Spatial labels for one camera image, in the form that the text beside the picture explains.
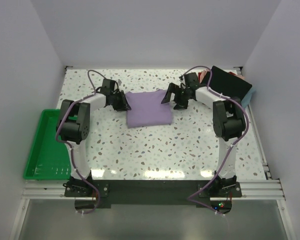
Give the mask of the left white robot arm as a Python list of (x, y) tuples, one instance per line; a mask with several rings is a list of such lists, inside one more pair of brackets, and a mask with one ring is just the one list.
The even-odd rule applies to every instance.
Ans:
[(112, 106), (117, 112), (131, 109), (124, 91), (117, 81), (103, 79), (93, 93), (78, 100), (62, 101), (56, 124), (55, 140), (66, 146), (71, 166), (70, 178), (65, 187), (66, 197), (99, 197), (93, 184), (91, 168), (88, 164), (86, 139), (89, 136), (91, 113)]

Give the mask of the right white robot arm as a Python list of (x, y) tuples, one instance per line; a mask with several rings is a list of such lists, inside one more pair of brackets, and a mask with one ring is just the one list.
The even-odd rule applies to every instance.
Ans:
[(241, 100), (231, 98), (218, 93), (210, 87), (212, 71), (209, 72), (207, 84), (199, 81), (199, 76), (192, 72), (183, 74), (180, 85), (170, 83), (162, 104), (167, 104), (174, 95), (175, 110), (183, 110), (188, 107), (189, 100), (200, 102), (212, 109), (213, 130), (219, 142), (219, 156), (217, 170), (212, 179), (190, 195), (188, 200), (193, 200), (205, 190), (217, 196), (225, 196), (237, 183), (236, 176), (236, 145), (248, 133), (249, 118), (242, 107)]

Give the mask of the purple t shirt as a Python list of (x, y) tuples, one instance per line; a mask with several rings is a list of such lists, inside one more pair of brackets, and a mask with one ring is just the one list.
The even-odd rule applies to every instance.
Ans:
[(131, 109), (126, 112), (128, 128), (170, 125), (173, 115), (169, 103), (162, 104), (166, 91), (127, 92), (125, 94)]

